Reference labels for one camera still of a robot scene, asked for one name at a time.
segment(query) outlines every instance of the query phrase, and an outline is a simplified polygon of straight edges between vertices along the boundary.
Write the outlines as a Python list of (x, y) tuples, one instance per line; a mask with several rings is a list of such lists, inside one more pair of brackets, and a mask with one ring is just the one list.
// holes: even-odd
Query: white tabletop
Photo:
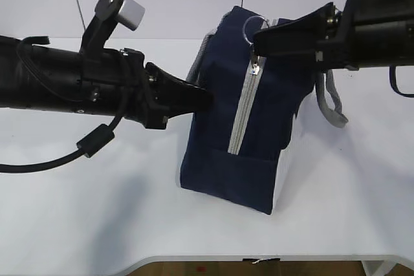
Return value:
[[(108, 45), (142, 50), (183, 78), (199, 44)], [(335, 129), (315, 100), (304, 103), (301, 148), (271, 216), (178, 187), (190, 115), (166, 131), (125, 120), (91, 159), (0, 175), (0, 274), (125, 275), (155, 260), (271, 257), (391, 259), (414, 268), (414, 100), (393, 94), (386, 69), (340, 70), (336, 81), (349, 125)], [(73, 151), (110, 118), (0, 109), (0, 120), (0, 162), (29, 164)]]

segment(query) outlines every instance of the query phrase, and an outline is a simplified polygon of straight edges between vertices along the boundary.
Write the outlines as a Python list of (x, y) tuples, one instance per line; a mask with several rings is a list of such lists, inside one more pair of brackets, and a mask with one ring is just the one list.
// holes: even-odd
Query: blue fabric bag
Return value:
[[(189, 80), (215, 99), (209, 111), (193, 116), (180, 184), (269, 215), (279, 154), (288, 147), (292, 121), (318, 77), (276, 58), (267, 58), (253, 74), (251, 48), (243, 37), (252, 16), (257, 14), (235, 6), (203, 41), (190, 71)], [(245, 26), (252, 38), (264, 24), (255, 18)]]

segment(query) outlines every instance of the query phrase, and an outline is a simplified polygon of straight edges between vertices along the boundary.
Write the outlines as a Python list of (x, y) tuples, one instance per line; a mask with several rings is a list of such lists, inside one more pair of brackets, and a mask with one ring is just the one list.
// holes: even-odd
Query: silver zipper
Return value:
[(230, 154), (239, 154), (264, 65), (265, 58), (260, 58), (255, 55), (252, 56), (247, 68), (245, 82), (243, 83), (243, 89), (234, 119), (232, 135), (227, 151)]

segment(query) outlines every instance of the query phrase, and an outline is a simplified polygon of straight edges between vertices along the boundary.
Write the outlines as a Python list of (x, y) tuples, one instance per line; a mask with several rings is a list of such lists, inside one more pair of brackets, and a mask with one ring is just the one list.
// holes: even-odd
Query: metal key ring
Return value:
[(270, 27), (270, 24), (269, 24), (269, 21), (265, 18), (265, 17), (263, 17), (263, 16), (250, 16), (246, 21), (245, 21), (245, 23), (243, 24), (243, 28), (242, 28), (242, 33), (243, 33), (243, 38), (245, 39), (245, 41), (250, 45), (250, 46), (252, 46), (253, 45), (253, 43), (247, 38), (247, 35), (246, 35), (246, 26), (247, 26), (247, 24), (251, 21), (251, 20), (253, 20), (253, 19), (257, 19), (257, 18), (259, 18), (259, 19), (262, 19), (263, 21), (265, 21), (265, 23), (267, 24), (267, 27)]

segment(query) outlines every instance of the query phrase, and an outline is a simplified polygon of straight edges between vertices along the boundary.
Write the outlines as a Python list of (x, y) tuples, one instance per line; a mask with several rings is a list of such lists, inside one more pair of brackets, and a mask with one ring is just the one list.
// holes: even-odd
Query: zipper pull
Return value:
[(251, 59), (252, 70), (250, 71), (250, 73), (255, 76), (257, 76), (260, 71), (259, 59), (260, 59), (259, 56), (253, 54), (252, 59)]

